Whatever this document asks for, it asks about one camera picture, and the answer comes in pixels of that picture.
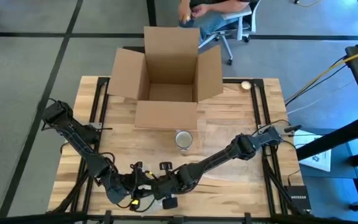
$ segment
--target wooden tabletop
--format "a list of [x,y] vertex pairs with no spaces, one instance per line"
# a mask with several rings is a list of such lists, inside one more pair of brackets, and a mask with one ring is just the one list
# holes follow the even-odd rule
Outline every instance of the wooden tabletop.
[[[81,79],[73,110],[74,117],[82,124],[89,121],[97,79]],[[264,83],[271,120],[288,119],[278,79],[265,78]],[[258,102],[263,124],[259,95]],[[198,129],[191,131],[193,144],[186,153],[181,153],[175,145],[175,130],[135,128],[135,108],[136,100],[109,97],[104,127],[112,130],[103,131],[99,151],[114,153],[116,166],[122,174],[130,173],[129,164],[137,161],[142,161],[144,167],[156,174],[159,173],[159,162],[171,161],[174,168],[198,162],[223,149],[235,135],[255,131],[250,91],[242,90],[240,84],[224,84],[223,94],[198,104]],[[288,175],[299,170],[296,152],[291,145],[283,142],[277,156],[283,183],[287,184]],[[80,156],[71,146],[63,148],[49,210],[57,207],[74,186],[79,162]],[[303,185],[300,172],[291,176],[291,183]],[[278,193],[275,187],[272,188],[276,211],[280,212]],[[145,215],[243,217],[244,212],[249,212],[253,217],[270,216],[260,152],[249,161],[234,159],[211,170],[192,192],[177,197],[178,208],[162,210],[157,202]],[[83,197],[80,197],[79,209],[82,201]],[[128,201],[128,198],[125,199],[121,205],[126,205]],[[141,208],[146,207],[150,200],[145,201]],[[104,215],[106,210],[112,210],[115,215],[139,215],[112,204],[106,197],[104,187],[94,184],[88,213]]]

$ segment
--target office chair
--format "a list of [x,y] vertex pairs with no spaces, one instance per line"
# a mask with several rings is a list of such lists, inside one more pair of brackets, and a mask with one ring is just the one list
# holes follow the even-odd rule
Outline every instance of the office chair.
[[243,40],[244,42],[248,43],[250,41],[249,34],[253,34],[256,32],[255,12],[261,1],[262,0],[259,0],[258,2],[255,3],[250,3],[247,7],[245,7],[243,10],[239,12],[222,14],[225,20],[233,19],[233,18],[238,18],[238,20],[228,25],[225,25],[219,28],[217,31],[213,32],[198,46],[198,48],[199,49],[202,48],[204,45],[211,42],[212,40],[218,41],[219,39],[221,39],[230,56],[230,59],[226,63],[228,65],[231,65],[233,62],[233,54],[231,53],[229,44],[227,43],[226,36],[236,32],[237,40]]

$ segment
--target open cardboard box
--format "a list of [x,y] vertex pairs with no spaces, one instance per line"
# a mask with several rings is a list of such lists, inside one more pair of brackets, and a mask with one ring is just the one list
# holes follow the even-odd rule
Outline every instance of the open cardboard box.
[[118,49],[108,93],[138,100],[135,126],[196,129],[197,103],[223,92],[221,49],[199,29],[144,27],[145,54]]

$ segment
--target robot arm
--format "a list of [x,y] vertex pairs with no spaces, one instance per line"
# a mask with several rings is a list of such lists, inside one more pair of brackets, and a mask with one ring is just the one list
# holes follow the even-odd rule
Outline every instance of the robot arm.
[[[266,132],[255,137],[239,134],[222,151],[200,162],[183,164],[175,170],[163,167],[166,174],[151,179],[142,170],[141,162],[131,165],[131,174],[123,175],[118,172],[114,161],[95,152],[90,144],[99,141],[99,135],[90,133],[97,130],[91,126],[83,126],[74,119],[73,111],[66,103],[56,101],[50,105],[45,109],[42,120],[49,125],[47,129],[55,129],[73,146],[86,161],[90,176],[97,185],[104,186],[108,199],[115,204],[128,195],[140,199],[153,194],[156,200],[160,200],[170,198],[172,194],[185,194],[196,187],[205,172],[231,159],[249,160],[261,146],[276,145],[282,141],[275,128],[268,128]],[[139,189],[141,185],[149,185],[151,190]]]

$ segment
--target cup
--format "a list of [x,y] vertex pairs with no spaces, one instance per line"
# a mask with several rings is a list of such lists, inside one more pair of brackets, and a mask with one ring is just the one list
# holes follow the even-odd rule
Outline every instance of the cup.
[[187,150],[193,142],[193,136],[188,131],[177,130],[175,143],[180,150]]

